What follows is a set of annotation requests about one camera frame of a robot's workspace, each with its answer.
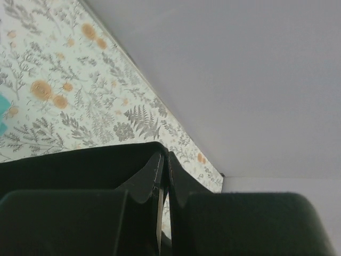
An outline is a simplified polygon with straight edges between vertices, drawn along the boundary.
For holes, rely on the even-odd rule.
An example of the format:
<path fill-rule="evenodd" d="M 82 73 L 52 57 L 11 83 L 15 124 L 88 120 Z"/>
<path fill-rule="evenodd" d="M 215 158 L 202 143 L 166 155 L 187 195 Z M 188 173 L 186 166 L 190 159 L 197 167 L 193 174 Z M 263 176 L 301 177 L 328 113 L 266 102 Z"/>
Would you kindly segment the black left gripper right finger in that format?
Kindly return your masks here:
<path fill-rule="evenodd" d="M 174 255 L 335 255 L 317 211 L 296 193 L 213 193 L 168 155 Z"/>

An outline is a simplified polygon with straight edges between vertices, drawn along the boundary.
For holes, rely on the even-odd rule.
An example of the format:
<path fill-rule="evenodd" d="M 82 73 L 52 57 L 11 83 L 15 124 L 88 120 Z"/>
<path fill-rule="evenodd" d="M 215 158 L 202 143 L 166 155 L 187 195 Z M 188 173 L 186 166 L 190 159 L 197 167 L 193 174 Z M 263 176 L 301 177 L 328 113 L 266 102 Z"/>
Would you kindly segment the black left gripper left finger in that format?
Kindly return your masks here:
<path fill-rule="evenodd" d="M 1 255 L 159 255 L 167 149 L 95 147 L 1 164 Z"/>

